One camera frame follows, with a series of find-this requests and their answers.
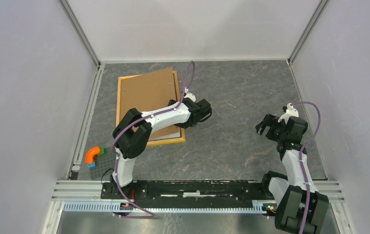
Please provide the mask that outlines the printed building photo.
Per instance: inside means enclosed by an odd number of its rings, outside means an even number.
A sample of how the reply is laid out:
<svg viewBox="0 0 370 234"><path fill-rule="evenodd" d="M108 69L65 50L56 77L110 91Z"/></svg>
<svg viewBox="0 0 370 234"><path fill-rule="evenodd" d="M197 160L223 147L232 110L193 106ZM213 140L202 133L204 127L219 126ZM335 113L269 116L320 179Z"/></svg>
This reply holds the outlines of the printed building photo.
<svg viewBox="0 0 370 234"><path fill-rule="evenodd" d="M160 129L150 135L149 141L165 140L171 138L178 138L181 136L179 128Z"/></svg>

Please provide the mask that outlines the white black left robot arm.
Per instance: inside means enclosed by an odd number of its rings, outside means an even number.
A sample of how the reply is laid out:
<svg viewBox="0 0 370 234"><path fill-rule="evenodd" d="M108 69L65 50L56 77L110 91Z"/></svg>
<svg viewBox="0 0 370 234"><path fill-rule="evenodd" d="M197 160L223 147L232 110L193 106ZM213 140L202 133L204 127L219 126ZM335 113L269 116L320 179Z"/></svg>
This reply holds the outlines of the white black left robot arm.
<svg viewBox="0 0 370 234"><path fill-rule="evenodd" d="M112 133L114 140L110 151L116 157L110 179L113 193L122 199L131 194L135 158L146 149L153 133L168 126L194 127L211 115L212 107L206 99L195 102L189 97L180 101L171 99L166 107L154 111L128 110Z"/></svg>

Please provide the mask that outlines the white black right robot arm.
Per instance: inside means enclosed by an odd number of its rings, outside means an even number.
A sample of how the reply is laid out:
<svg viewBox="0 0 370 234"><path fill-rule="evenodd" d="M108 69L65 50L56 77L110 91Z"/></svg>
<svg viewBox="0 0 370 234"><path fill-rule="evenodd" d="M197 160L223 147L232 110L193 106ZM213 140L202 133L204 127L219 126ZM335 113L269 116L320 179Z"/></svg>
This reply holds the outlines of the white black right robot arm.
<svg viewBox="0 0 370 234"><path fill-rule="evenodd" d="M307 151L301 143L308 123L296 116L284 119L266 114L256 125L266 138L277 142L286 174L269 171L262 179L260 193L277 204L274 225L289 234L319 234L329 207L329 198L314 185L307 166Z"/></svg>

